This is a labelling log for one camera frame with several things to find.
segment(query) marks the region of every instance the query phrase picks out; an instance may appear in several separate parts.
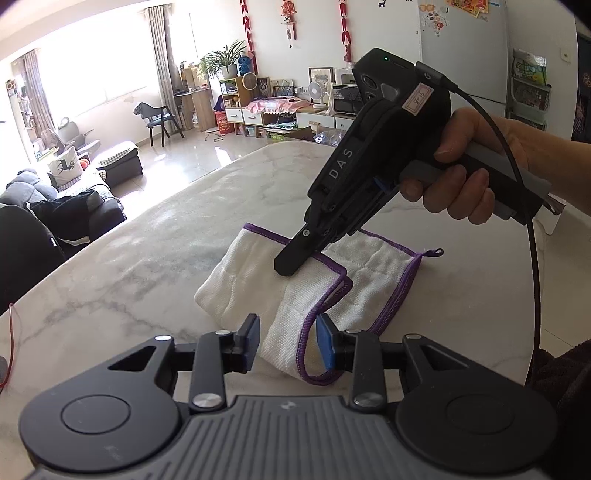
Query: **red wire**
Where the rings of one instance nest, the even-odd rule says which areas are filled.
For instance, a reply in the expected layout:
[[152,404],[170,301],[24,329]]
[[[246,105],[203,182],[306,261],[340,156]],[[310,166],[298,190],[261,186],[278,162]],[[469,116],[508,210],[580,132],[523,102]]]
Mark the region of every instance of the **red wire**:
[[11,303],[8,306],[8,318],[10,325],[10,360],[8,361],[8,370],[6,372],[6,378],[4,382],[0,383],[0,389],[6,387],[8,379],[10,378],[10,372],[12,371],[12,361],[14,360],[14,330],[12,329],[12,308],[14,305]]

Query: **light switch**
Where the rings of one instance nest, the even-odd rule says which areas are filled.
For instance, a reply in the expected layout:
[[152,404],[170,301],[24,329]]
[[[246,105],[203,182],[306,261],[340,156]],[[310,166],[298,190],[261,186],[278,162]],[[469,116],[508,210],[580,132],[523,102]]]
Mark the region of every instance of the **light switch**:
[[566,48],[560,48],[560,58],[563,59],[567,63],[572,62],[572,55]]

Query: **drawer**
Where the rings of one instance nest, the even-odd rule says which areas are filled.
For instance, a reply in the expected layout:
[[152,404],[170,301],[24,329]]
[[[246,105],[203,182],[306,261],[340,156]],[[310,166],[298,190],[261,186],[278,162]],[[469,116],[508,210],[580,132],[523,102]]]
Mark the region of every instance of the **drawer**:
[[247,125],[262,125],[262,115],[260,113],[250,113],[246,109],[242,109],[242,117],[244,123]]
[[241,108],[226,108],[226,116],[228,117],[228,121],[233,124],[244,123]]
[[336,128],[347,131],[355,120],[352,118],[335,118]]
[[335,127],[334,116],[326,115],[315,115],[313,113],[297,113],[295,115],[297,120],[297,128],[308,128],[312,127],[312,130],[316,131],[316,126],[322,125],[327,128]]

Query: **label sticker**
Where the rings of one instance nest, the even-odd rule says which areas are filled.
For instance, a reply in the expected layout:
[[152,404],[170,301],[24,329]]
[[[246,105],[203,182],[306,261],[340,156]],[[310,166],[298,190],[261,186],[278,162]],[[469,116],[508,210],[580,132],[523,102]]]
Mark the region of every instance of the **label sticker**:
[[414,116],[417,116],[434,91],[435,89],[431,88],[429,85],[419,83],[417,88],[414,89],[414,92],[410,94],[407,101],[404,102],[402,108],[407,112],[411,112]]

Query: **marble table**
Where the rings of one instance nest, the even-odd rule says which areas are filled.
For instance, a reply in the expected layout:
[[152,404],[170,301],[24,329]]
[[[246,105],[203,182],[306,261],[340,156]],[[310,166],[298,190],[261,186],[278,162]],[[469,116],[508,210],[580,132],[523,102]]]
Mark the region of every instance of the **marble table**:
[[[246,222],[285,236],[302,226],[312,181],[332,148],[272,145],[195,182],[131,222],[119,225],[62,265],[16,304],[16,359],[0,395],[0,478],[31,470],[17,418],[36,394],[147,338],[163,333],[194,342],[216,323],[193,295]],[[531,267],[525,228],[493,218],[475,227],[420,203],[394,199],[366,226],[426,259],[383,339],[422,333],[523,382],[534,336]],[[0,355],[8,356],[8,314],[0,317]],[[230,396],[344,393],[307,385],[257,359],[249,375],[230,374]],[[401,391],[393,372],[390,399]],[[186,399],[187,375],[176,399]]]

